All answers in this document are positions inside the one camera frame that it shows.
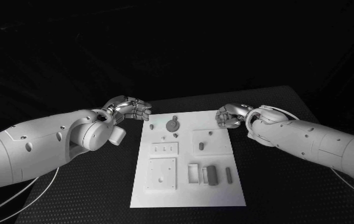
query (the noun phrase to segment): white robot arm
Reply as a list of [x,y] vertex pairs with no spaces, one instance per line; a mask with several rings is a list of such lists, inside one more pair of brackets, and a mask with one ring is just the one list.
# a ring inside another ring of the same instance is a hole
[[319,124],[289,120],[268,106],[253,109],[229,103],[216,112],[219,127],[237,128],[245,122],[248,138],[354,177],[354,136]]
[[101,109],[78,110],[13,125],[0,132],[0,187],[30,180],[107,142],[120,145],[124,118],[149,120],[151,105],[118,96]]

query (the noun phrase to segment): black table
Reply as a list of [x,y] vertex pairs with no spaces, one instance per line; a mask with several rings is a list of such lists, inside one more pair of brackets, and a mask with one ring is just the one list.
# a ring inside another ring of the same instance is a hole
[[[216,110],[229,102],[270,105],[300,120],[318,122],[287,86],[150,103],[153,114],[163,114]],[[17,224],[354,223],[354,191],[329,168],[260,145],[247,138],[244,126],[228,134],[247,207],[130,209],[143,122],[127,119],[120,126],[127,131],[121,145],[107,142],[59,168],[47,192],[20,213]],[[24,205],[42,193],[53,174],[39,178]]]

